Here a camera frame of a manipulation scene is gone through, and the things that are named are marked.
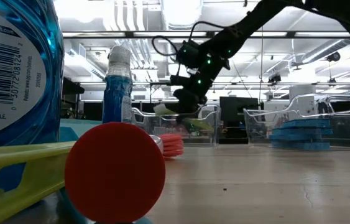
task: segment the blue bottle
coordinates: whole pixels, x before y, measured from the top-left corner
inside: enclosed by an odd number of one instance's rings
[[[0,146],[58,141],[63,37],[53,0],[0,0]],[[25,164],[0,170],[16,188]]]
[[[131,52],[115,46],[109,54],[106,90],[103,102],[103,123],[132,121]]]

